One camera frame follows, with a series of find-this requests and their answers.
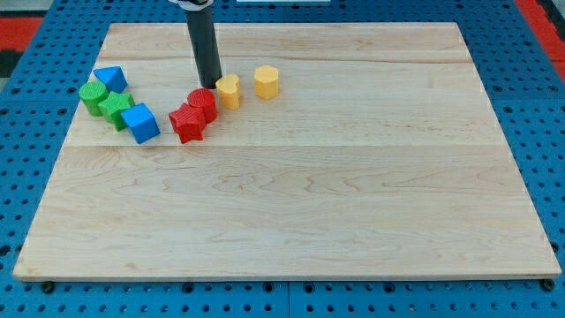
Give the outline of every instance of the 3d printed block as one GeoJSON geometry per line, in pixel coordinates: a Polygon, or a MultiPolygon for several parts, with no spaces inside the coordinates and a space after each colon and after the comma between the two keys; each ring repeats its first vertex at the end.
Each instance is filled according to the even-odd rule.
{"type": "Polygon", "coordinates": [[[139,144],[161,133],[155,116],[143,102],[122,111],[121,115],[125,124],[130,127],[135,141],[139,144]]]}
{"type": "Polygon", "coordinates": [[[96,69],[94,76],[104,83],[111,92],[122,93],[127,87],[127,81],[120,66],[96,69]]]}
{"type": "Polygon", "coordinates": [[[279,95],[279,70],[271,65],[255,69],[255,94],[262,99],[279,95]]]}
{"type": "Polygon", "coordinates": [[[228,110],[239,108],[239,97],[241,97],[241,87],[239,86],[239,76],[230,74],[222,77],[215,82],[220,97],[220,104],[228,110]]]}
{"type": "Polygon", "coordinates": [[[134,104],[135,102],[133,101],[131,94],[109,92],[108,99],[100,102],[98,105],[102,115],[106,118],[106,121],[113,124],[117,131],[121,131],[126,127],[121,113],[122,111],[129,109],[134,104]]]}
{"type": "Polygon", "coordinates": [[[98,104],[108,98],[108,89],[100,81],[86,83],[79,90],[79,96],[92,116],[102,116],[98,104]]]}
{"type": "Polygon", "coordinates": [[[204,140],[202,131],[206,128],[206,119],[202,108],[191,107],[184,102],[179,110],[169,113],[169,119],[181,143],[204,140]]]}
{"type": "Polygon", "coordinates": [[[202,108],[204,118],[209,124],[218,118],[218,109],[215,107],[215,97],[211,90],[199,88],[188,94],[188,104],[191,107],[202,108]]]}

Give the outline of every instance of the blue block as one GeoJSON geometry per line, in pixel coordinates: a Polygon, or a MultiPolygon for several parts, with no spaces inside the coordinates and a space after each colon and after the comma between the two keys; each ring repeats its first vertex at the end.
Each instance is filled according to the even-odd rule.
{"type": "Polygon", "coordinates": [[[153,113],[145,103],[139,103],[122,111],[122,119],[130,127],[130,132],[139,144],[161,133],[153,113]]]}
{"type": "Polygon", "coordinates": [[[96,69],[94,76],[104,83],[110,92],[122,93],[127,87],[127,81],[120,66],[96,69]]]}

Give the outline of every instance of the wood grain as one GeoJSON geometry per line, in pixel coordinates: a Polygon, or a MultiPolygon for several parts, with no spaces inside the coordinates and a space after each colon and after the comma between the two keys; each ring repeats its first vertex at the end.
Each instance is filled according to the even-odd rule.
{"type": "Polygon", "coordinates": [[[79,105],[14,275],[31,281],[444,280],[561,273],[455,24],[218,25],[237,111],[180,146],[181,24],[113,25],[162,135],[79,105]],[[254,96],[257,65],[281,94],[254,96]]]}

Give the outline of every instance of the blue pegboard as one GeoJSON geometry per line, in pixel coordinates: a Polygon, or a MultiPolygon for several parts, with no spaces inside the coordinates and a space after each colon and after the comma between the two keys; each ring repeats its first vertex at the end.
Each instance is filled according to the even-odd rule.
{"type": "MultiPolygon", "coordinates": [[[[511,0],[236,5],[220,22],[455,21],[552,247],[565,263],[565,86],[511,0]]],[[[0,95],[0,316],[564,316],[546,281],[24,284],[11,271],[112,22],[184,22],[165,0],[56,0],[0,95]]]]}

